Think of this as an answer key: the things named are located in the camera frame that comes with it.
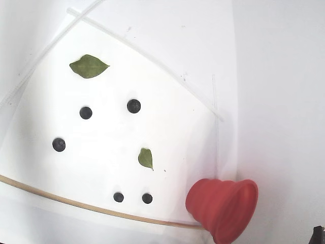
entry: green leaf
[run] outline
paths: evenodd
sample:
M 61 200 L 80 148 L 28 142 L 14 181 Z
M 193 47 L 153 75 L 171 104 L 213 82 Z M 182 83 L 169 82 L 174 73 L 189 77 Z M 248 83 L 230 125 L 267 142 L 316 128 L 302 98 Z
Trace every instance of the green leaf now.
M 89 54 L 83 55 L 81 59 L 70 64 L 70 68 L 73 72 L 85 79 L 100 75 L 108 67 L 109 65 Z
M 151 154 L 150 149 L 142 148 L 141 151 L 140 151 L 140 154 L 138 156 L 138 160 L 139 160 L 139 163 L 142 166 L 147 167 L 147 168 L 150 168 L 153 171 L 153 167 L 152 167 L 152 154 Z

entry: dark berry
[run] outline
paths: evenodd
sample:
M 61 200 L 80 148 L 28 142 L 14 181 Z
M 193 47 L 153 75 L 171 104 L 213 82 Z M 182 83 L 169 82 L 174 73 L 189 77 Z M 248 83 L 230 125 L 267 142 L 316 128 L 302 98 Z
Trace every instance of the dark berry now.
M 149 193 L 145 193 L 142 195 L 142 201 L 146 204 L 149 204 L 152 202 L 152 196 Z
M 92 110 L 91 108 L 83 107 L 80 109 L 79 114 L 83 119 L 89 119 L 92 116 Z
M 141 103 L 136 99 L 132 99 L 128 101 L 127 109 L 130 113 L 137 113 L 141 109 Z
M 55 138 L 52 142 L 54 150 L 60 152 L 66 148 L 66 142 L 62 138 Z
M 124 200 L 124 196 L 120 192 L 116 192 L 113 197 L 116 202 L 122 202 Z

